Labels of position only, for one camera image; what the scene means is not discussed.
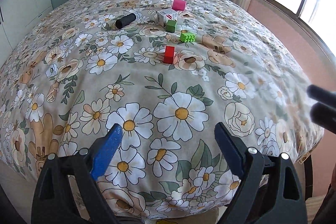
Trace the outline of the light green building brick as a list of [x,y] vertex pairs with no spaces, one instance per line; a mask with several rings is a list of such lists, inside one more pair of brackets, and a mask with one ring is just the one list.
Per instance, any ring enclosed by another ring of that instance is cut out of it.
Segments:
[[184,43],[194,42],[196,34],[191,32],[181,32],[179,40]]

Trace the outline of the red rectangular block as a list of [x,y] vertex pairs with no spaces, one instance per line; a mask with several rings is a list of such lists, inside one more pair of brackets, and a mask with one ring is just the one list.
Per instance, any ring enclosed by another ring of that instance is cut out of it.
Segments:
[[165,64],[172,64],[175,56],[175,48],[173,46],[165,46],[163,62]]

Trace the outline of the dark green cube block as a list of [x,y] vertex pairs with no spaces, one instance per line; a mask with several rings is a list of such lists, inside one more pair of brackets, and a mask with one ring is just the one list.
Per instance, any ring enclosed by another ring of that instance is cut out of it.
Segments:
[[177,21],[176,20],[168,20],[165,25],[165,30],[169,33],[174,33],[176,30]]

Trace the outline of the pink plastic cup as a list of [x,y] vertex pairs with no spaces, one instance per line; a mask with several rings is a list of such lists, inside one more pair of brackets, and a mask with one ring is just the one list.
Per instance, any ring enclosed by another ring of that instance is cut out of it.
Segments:
[[187,2],[185,0],[173,0],[171,8],[175,11],[184,11],[186,9]]

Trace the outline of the white red small carton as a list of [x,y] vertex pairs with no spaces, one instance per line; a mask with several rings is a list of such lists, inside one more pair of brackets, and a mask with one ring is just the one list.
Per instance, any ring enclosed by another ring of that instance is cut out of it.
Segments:
[[173,9],[164,9],[157,11],[159,25],[165,26],[169,20],[177,20],[178,13]]

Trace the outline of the black foam cylinder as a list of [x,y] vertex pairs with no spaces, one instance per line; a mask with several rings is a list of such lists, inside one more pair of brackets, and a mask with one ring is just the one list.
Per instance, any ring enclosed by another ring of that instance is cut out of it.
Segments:
[[134,13],[123,16],[122,18],[115,21],[115,26],[118,30],[130,25],[136,20],[136,15]]

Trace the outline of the floral bed quilt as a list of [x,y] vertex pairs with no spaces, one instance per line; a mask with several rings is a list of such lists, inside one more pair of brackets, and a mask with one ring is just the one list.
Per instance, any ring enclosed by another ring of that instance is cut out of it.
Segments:
[[117,215],[171,219],[227,205],[240,185],[215,140],[219,122],[266,155],[298,162],[313,150],[323,129],[284,44],[229,0],[185,1],[174,33],[157,19],[173,0],[52,10],[1,67],[2,168],[36,182],[50,153],[74,155],[117,123],[122,143],[98,180],[107,203]]

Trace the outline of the white wardrobe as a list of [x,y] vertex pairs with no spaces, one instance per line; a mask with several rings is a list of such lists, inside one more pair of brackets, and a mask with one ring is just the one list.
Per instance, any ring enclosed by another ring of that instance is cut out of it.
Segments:
[[51,0],[1,0],[1,64],[51,10]]

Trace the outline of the dark bed frame leg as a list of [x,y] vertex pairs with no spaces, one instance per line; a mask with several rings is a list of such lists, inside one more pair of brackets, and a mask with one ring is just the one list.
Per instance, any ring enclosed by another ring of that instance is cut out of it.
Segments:
[[302,190],[305,195],[305,200],[307,200],[313,197],[313,163],[311,155],[304,156],[303,161],[300,161],[298,166]]

